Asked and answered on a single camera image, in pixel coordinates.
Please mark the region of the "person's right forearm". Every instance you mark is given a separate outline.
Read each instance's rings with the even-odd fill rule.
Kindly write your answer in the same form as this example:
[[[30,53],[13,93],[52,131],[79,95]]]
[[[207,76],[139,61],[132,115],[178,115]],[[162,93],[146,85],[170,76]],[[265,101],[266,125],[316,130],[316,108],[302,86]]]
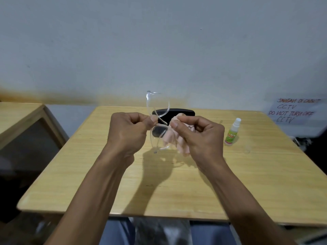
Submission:
[[[196,164],[212,185],[242,245],[297,245],[273,222],[223,158]]]

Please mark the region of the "pink cleaning cloth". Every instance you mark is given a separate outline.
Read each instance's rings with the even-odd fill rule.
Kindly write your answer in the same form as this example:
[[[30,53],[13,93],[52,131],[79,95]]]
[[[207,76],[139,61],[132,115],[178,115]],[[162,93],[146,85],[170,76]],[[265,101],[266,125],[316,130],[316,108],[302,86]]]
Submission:
[[[170,123],[172,121],[178,120],[178,117],[181,116],[187,116],[187,115],[183,113],[179,113],[171,119]],[[190,155],[189,146],[186,144],[185,140],[174,129],[172,129],[170,123],[168,126],[169,128],[167,129],[166,133],[162,137],[164,147],[174,145],[180,154],[182,154],[183,156],[189,156]],[[194,125],[189,125],[186,123],[184,123],[184,125],[190,131],[192,132],[196,131]]]

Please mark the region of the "clear frame eyeglasses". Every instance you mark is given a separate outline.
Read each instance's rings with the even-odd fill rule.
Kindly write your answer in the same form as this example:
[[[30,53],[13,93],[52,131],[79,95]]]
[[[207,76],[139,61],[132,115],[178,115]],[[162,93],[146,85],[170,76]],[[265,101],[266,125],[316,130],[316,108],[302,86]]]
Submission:
[[[146,92],[146,107],[149,115],[154,115],[158,119],[158,123],[150,130],[150,141],[156,154],[170,147],[168,143],[163,141],[163,136],[169,129],[168,122],[163,117],[170,111],[170,100],[163,93],[148,90]]]

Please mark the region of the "person's right hand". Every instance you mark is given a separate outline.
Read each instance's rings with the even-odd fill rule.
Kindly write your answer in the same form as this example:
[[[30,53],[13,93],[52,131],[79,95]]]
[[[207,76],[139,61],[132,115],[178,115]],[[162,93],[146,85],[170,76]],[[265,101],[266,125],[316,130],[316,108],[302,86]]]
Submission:
[[[178,120],[195,127],[190,141],[185,142],[189,146],[190,156],[203,174],[208,176],[228,167],[223,158],[223,125],[202,116],[181,116]]]

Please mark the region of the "white handwritten paper sign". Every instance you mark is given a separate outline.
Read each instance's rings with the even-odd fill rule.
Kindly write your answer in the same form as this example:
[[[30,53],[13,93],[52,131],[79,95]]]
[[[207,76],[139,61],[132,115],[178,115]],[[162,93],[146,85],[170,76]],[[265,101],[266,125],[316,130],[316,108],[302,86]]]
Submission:
[[[288,136],[315,137],[327,127],[327,97],[284,95],[271,100],[268,117]]]

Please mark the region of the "person's left hand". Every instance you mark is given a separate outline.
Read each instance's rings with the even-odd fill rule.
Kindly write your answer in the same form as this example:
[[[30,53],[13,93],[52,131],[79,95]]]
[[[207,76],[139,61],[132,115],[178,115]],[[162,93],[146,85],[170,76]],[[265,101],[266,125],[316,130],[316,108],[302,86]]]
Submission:
[[[156,116],[139,112],[117,112],[111,116],[106,147],[118,154],[127,167],[133,163],[134,154],[143,147],[146,141],[148,131],[140,131],[142,121],[158,123]]]

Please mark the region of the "wooden side desk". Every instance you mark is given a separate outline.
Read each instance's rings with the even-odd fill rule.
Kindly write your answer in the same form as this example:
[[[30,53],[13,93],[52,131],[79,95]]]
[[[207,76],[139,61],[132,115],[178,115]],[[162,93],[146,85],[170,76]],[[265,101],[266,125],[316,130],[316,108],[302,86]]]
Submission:
[[[68,139],[44,104],[0,102],[0,176],[43,171]]]

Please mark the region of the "black eyeglasses case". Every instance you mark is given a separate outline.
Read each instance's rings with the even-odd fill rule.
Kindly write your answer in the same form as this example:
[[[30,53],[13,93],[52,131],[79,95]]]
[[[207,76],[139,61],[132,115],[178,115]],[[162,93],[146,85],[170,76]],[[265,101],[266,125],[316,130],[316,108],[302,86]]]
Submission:
[[[182,108],[170,108],[169,110],[167,108],[164,108],[150,111],[150,114],[157,115],[158,122],[160,124],[169,125],[173,117],[177,116],[178,114],[184,114],[186,116],[195,116],[195,111]]]

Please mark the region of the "person's blue trousers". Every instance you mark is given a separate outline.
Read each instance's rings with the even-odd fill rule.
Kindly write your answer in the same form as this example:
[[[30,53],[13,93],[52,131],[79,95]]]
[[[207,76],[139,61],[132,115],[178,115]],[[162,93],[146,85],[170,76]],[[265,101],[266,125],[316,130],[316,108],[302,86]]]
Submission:
[[[227,223],[109,218],[99,245],[236,245]]]

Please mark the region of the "person's left forearm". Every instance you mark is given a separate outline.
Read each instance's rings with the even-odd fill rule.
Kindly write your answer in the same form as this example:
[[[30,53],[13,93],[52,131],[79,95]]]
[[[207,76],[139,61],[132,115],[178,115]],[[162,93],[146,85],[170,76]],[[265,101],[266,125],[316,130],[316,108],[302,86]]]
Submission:
[[[44,245],[99,245],[117,191],[134,156],[101,152]]]

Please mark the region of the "black device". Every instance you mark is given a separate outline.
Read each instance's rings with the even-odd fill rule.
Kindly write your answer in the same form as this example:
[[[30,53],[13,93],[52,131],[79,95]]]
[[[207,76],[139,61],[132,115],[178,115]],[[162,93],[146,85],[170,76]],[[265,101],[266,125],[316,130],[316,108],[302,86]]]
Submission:
[[[327,129],[317,137],[292,140],[327,175]]]

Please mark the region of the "small green label spray bottle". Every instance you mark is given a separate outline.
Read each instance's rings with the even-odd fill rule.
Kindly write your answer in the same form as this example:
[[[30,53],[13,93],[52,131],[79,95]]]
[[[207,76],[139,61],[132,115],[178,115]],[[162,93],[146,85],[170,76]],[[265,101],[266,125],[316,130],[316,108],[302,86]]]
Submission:
[[[225,140],[224,140],[225,145],[231,146],[235,142],[240,124],[241,124],[241,118],[236,118],[235,121],[233,122],[231,128],[229,129],[227,136],[225,137]]]

